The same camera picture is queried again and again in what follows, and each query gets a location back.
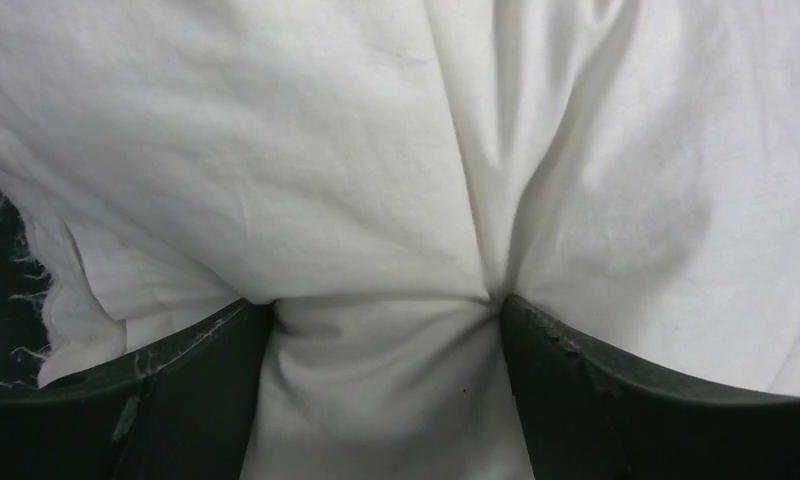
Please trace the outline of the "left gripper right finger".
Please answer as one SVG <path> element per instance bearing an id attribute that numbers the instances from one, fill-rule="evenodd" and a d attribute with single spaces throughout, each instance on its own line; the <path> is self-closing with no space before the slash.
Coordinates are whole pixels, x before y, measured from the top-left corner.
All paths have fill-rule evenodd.
<path id="1" fill-rule="evenodd" d="M 800 479 L 800 398 L 674 371 L 518 296 L 501 338 L 538 479 Z"/>

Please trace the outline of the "white pillow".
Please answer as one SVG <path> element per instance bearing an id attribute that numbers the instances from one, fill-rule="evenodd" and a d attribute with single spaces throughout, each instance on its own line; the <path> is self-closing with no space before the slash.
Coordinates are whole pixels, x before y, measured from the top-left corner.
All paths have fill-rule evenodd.
<path id="1" fill-rule="evenodd" d="M 527 479 L 494 311 L 800 396 L 800 1 L 0 1 L 40 385 L 278 307 L 246 479 Z"/>

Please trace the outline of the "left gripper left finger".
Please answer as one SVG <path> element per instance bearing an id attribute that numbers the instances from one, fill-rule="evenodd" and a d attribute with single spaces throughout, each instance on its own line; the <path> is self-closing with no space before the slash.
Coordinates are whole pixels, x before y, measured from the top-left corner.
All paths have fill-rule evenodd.
<path id="1" fill-rule="evenodd" d="M 0 386 L 0 479 L 236 479 L 274 322 L 235 302 L 43 388 Z"/>

